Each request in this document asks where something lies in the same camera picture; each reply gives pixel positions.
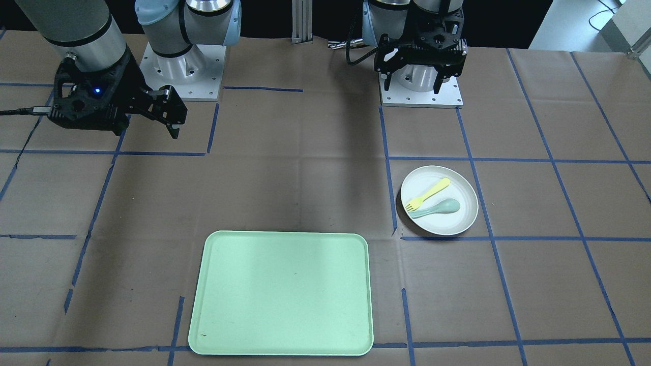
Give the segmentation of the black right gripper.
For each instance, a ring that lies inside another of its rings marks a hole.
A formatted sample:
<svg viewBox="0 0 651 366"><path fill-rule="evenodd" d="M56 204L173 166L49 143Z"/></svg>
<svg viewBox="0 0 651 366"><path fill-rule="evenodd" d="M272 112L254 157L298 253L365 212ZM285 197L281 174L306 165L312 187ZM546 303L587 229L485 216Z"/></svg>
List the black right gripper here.
<svg viewBox="0 0 651 366"><path fill-rule="evenodd" d="M129 125L126 114L159 122L177 139L188 109L172 85L149 90L130 49L111 67L95 72L82 72L72 56L63 58L47 113L51 122L62 128L110 131L119 136Z"/></svg>

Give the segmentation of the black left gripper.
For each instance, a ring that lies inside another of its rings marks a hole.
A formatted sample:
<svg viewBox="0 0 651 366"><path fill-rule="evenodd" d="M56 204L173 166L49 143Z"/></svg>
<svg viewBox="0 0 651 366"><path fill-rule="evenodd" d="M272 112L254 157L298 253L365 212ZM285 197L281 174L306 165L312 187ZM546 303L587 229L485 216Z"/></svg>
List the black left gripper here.
<svg viewBox="0 0 651 366"><path fill-rule="evenodd" d="M400 34L381 35L377 42L377 71L383 79L383 90L389 91L393 75L402 69L401 48L442 53L462 60L464 67L467 56L467 44L462 38L464 21L462 9L443 15L407 9ZM444 81L454 75L454 68L452 65L435 65L434 68L433 93L437 95Z"/></svg>

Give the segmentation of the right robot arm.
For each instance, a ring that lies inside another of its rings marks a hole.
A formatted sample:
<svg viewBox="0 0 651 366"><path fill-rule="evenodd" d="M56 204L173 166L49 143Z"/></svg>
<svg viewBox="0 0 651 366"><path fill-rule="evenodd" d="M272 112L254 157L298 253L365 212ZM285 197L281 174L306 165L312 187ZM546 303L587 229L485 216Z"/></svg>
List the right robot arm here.
<svg viewBox="0 0 651 366"><path fill-rule="evenodd" d="M137 62L105 1L18 1L61 56L51 106L3 110L46 116L61 128L110 131L129 114L155 120L177 139L186 100L218 96L225 51L241 33L240 1L136 1L152 55Z"/></svg>

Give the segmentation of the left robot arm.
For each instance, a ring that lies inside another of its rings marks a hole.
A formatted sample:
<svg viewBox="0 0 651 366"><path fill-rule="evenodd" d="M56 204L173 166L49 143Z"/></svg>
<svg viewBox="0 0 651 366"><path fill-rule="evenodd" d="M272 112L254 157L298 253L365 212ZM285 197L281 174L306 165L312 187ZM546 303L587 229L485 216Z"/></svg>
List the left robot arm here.
<svg viewBox="0 0 651 366"><path fill-rule="evenodd" d="M362 39L374 50L374 69L414 92L437 94L462 74L468 53L462 1L364 1Z"/></svg>

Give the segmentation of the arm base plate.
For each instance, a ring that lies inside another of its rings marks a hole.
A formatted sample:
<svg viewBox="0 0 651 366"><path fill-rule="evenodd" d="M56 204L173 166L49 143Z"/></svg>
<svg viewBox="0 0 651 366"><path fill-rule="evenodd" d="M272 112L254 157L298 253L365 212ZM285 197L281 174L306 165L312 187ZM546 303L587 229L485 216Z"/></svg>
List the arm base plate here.
<svg viewBox="0 0 651 366"><path fill-rule="evenodd" d="M457 77L463 69L462 60L442 53L416 51L401 48L402 69L392 77L389 91L383 90L383 79L379 74L381 103L392 107L435 107L456 108L463 106L462 93ZM435 65L452 65L454 75L444 81L440 92L433 93L436 76ZM377 56L374 59L377 71Z"/></svg>
<svg viewBox="0 0 651 366"><path fill-rule="evenodd" d="M194 45L185 55L165 58L147 44L140 70L153 89L172 85L184 101L218 102L226 51L226 46Z"/></svg>

